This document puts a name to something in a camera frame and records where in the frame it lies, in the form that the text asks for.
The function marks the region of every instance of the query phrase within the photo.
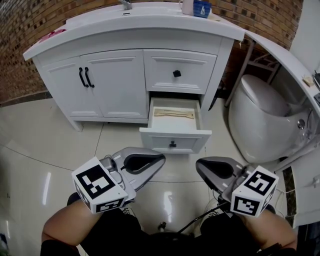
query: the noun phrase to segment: cabinet leg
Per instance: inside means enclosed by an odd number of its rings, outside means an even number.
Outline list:
[[[82,132],[82,130],[84,129],[84,126],[80,121],[73,121],[69,119],[69,122],[77,132]]]

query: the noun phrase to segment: beige packet in drawer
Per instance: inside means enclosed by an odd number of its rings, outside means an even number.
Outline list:
[[[195,119],[195,115],[192,111],[177,111],[177,110],[159,109],[159,108],[156,108],[154,110],[154,116],[155,117],[172,116],[172,117]]]

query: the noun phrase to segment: white cup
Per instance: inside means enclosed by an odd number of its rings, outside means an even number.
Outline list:
[[[194,15],[194,0],[180,0],[179,5],[183,14]]]

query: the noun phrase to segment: blue cup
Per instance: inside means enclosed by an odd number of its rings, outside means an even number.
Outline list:
[[[211,12],[211,3],[199,0],[193,0],[193,16],[208,18]]]

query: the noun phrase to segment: black pants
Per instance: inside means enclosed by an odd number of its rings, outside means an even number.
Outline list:
[[[79,200],[77,193],[73,193],[67,205]],[[140,224],[134,216],[124,214],[120,209],[106,211],[91,229],[81,246],[89,256],[114,254],[123,250],[156,250],[176,248],[179,251],[195,249],[197,252],[214,250],[216,255],[241,252],[245,255],[254,254],[259,249],[251,234],[237,216],[228,217],[226,214],[207,218],[201,226],[201,236],[185,241],[172,242],[171,245],[159,241],[157,236],[148,235],[141,230]]]

